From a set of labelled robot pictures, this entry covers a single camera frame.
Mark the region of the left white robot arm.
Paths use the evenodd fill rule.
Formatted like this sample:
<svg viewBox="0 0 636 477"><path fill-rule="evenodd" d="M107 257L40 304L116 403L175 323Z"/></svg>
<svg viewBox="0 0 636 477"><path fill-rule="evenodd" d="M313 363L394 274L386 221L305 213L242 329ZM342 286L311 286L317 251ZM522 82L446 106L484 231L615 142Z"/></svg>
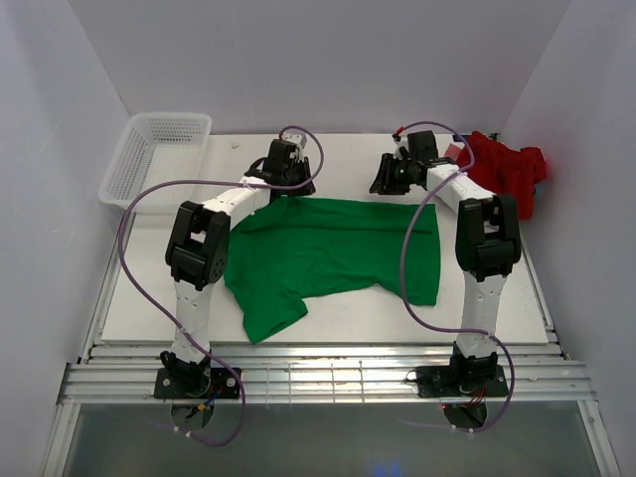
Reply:
<svg viewBox="0 0 636 477"><path fill-rule="evenodd" d="M211 298L229 264L231 230L284 195L316 192L309 181L306 142L303 133L284 133L243 174L241 186L204 203L187 201L178 210L165 254L174 280L178 325L160 360L167 379L189 397L203 395L211 384Z"/></svg>

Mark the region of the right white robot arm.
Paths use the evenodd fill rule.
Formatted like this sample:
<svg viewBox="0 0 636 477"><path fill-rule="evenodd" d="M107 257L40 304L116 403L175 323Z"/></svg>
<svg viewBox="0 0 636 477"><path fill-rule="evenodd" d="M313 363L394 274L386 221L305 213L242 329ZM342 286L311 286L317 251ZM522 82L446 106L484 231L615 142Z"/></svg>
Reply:
<svg viewBox="0 0 636 477"><path fill-rule="evenodd" d="M501 294L521 258L517 203L474 182L469 168L439 155L432 131L398 129L396 149L381 158L373 194L404 195L422 187L456 215L455 256L464 274L461 326L445 366L424 366L414 381L423 397L502 397L508 387L498 363L496 328Z"/></svg>

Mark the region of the green t shirt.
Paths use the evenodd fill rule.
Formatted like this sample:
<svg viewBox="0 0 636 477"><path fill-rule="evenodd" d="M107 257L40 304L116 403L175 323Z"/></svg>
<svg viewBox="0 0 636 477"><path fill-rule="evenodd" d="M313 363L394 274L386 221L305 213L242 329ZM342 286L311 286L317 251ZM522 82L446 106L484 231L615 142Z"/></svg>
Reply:
<svg viewBox="0 0 636 477"><path fill-rule="evenodd" d="M232 229L224 281L257 344L306 316L308 298L378 285L433 306L440 275L433 205L285 197Z"/></svg>

